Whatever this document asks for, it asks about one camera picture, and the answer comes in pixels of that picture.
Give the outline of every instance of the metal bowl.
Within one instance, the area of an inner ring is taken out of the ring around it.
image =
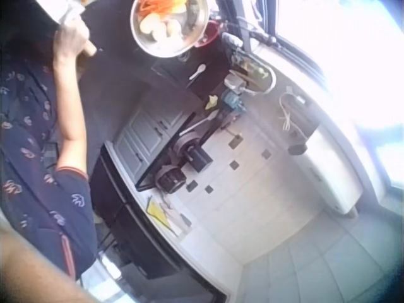
[[[140,32],[139,18],[136,14],[139,1],[135,0],[131,10],[131,30],[136,43],[148,54],[170,58],[181,55],[200,38],[202,38],[209,21],[209,6],[207,0],[188,0],[187,11],[182,14],[171,14],[170,18],[179,21],[182,26],[182,43],[156,42],[151,35]]]

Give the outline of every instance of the power cord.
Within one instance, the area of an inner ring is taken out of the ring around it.
[[[294,99],[297,98],[297,96],[295,96],[293,93],[290,92],[284,92],[279,96],[279,106],[282,109],[283,112],[283,117],[280,117],[280,119],[284,119],[285,121],[283,122],[283,126],[282,126],[282,131],[290,131],[290,126],[293,126],[301,135],[302,137],[307,141],[308,138],[307,136],[303,133],[303,131],[300,129],[300,127],[298,127],[296,125],[295,122],[292,121],[292,119],[290,118],[290,111],[288,111],[284,106],[283,106],[283,101],[282,98],[286,95],[291,95],[293,96]]]

